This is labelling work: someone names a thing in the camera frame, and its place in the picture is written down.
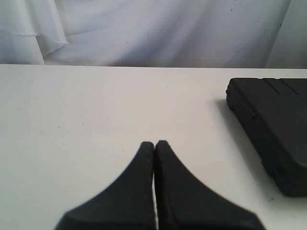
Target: black case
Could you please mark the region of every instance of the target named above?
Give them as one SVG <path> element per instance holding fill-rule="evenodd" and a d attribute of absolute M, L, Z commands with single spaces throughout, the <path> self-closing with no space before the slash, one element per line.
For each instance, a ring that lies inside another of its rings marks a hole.
<path fill-rule="evenodd" d="M 307 79 L 235 78 L 226 94 L 282 193 L 307 196 Z"/>

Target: black plastic part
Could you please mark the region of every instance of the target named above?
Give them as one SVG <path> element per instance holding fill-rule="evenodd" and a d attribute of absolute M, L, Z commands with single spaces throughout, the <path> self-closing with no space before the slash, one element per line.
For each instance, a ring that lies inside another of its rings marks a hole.
<path fill-rule="evenodd" d="M 67 212 L 56 230 L 154 230 L 153 152 L 154 145 L 143 142 L 119 178 Z"/>
<path fill-rule="evenodd" d="M 227 103 L 287 196 L 307 196 L 307 79 L 231 79 Z"/>
<path fill-rule="evenodd" d="M 222 198 L 194 177 L 166 141 L 154 155 L 159 230 L 263 230 L 257 216 Z"/>

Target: white fabric backdrop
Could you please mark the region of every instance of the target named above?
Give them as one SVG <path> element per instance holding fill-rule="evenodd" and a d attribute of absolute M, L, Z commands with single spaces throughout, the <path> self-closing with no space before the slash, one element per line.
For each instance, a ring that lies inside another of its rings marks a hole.
<path fill-rule="evenodd" d="M 0 63 L 307 68 L 306 0 L 2 0 Z"/>

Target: white table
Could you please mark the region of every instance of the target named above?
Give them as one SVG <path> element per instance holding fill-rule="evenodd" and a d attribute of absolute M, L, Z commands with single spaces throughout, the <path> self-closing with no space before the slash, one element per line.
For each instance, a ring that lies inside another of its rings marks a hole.
<path fill-rule="evenodd" d="M 277 190 L 226 106 L 234 77 L 307 70 L 0 65 L 0 229 L 52 230 L 116 179 L 142 141 L 166 139 L 268 230 L 305 230 L 307 199 Z"/>

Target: black rubber piece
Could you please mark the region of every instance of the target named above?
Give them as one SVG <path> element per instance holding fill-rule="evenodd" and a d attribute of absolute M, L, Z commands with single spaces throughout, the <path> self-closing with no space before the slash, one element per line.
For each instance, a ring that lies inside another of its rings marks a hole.
<path fill-rule="evenodd" d="M 222 198 L 181 163 L 166 141 L 154 155 L 159 230 L 263 230 L 257 216 Z"/>
<path fill-rule="evenodd" d="M 307 196 L 307 79 L 231 79 L 227 103 L 286 196 Z"/>
<path fill-rule="evenodd" d="M 154 230 L 153 156 L 154 145 L 143 142 L 117 180 L 67 212 L 56 230 Z"/>

